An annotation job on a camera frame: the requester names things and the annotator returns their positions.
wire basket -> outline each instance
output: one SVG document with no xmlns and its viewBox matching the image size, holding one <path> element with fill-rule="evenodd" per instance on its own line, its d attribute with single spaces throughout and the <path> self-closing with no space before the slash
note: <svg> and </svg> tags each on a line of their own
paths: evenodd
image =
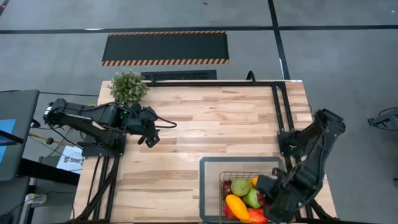
<svg viewBox="0 0 398 224">
<path fill-rule="evenodd" d="M 220 223 L 224 222 L 240 222 L 239 220 L 233 220 L 227 218 L 224 213 L 225 198 L 223 197 L 223 183 L 224 180 L 234 179 L 247 179 L 250 180 L 259 175 L 258 172 L 235 172 L 235 171 L 224 171 L 220 173 L 219 192 L 220 192 Z"/>
</svg>

potted plant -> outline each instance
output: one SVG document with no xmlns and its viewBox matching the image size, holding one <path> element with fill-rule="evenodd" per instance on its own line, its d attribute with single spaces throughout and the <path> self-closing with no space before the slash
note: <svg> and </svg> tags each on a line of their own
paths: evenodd
<svg viewBox="0 0 398 224">
<path fill-rule="evenodd" d="M 141 75 L 131 70 L 116 73 L 112 78 L 112 85 L 108 88 L 116 101 L 130 106 L 140 102 L 149 90 L 142 82 Z"/>
</svg>

wooden tabletop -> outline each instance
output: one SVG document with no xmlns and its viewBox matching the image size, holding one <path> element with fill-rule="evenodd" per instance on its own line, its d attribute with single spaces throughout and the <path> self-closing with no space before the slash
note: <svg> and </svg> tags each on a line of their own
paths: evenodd
<svg viewBox="0 0 398 224">
<path fill-rule="evenodd" d="M 110 84 L 103 82 L 98 104 L 114 101 Z M 295 127 L 303 129 L 312 122 L 304 85 L 286 81 L 286 87 Z M 137 145 L 140 136 L 127 137 L 111 222 L 200 222 L 202 157 L 280 156 L 271 87 L 151 87 L 141 105 L 151 106 L 159 116 L 175 121 L 178 126 L 161 130 L 160 143 L 152 149 L 145 144 Z M 84 161 L 74 203 L 76 215 L 86 207 L 96 160 Z M 104 217 L 107 195 L 106 192 L 100 217 Z M 327 179 L 316 199 L 327 213 L 336 216 Z"/>
</svg>

green pear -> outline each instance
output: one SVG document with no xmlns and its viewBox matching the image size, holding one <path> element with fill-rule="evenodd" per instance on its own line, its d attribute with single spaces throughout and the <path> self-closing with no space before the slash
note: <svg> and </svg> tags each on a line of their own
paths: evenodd
<svg viewBox="0 0 398 224">
<path fill-rule="evenodd" d="M 234 179 L 231 184 L 232 193 L 239 197 L 248 194 L 251 187 L 250 180 L 246 179 Z"/>
<path fill-rule="evenodd" d="M 249 193 L 246 195 L 246 196 L 244 196 L 242 199 L 243 199 L 243 202 L 246 204 L 246 205 L 250 205 L 250 206 L 252 206 L 253 208 L 259 208 L 259 207 L 261 207 L 261 205 L 260 205 L 260 203 L 259 203 L 259 199 L 257 198 L 257 194 L 259 193 L 259 191 L 258 190 L 256 190 L 256 189 L 250 189 L 250 191 L 249 191 Z"/>
</svg>

hazard stripe tape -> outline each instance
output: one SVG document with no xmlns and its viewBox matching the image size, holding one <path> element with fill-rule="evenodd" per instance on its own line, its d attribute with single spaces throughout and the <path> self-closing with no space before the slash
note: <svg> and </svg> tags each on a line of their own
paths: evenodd
<svg viewBox="0 0 398 224">
<path fill-rule="evenodd" d="M 109 35 L 162 35 L 162 34 L 225 34 L 225 31 L 181 31 L 181 32 L 122 32 Z"/>
<path fill-rule="evenodd" d="M 225 65 L 228 59 L 171 59 L 171 60 L 106 60 L 102 66 L 134 66 L 134 65 Z"/>
</svg>

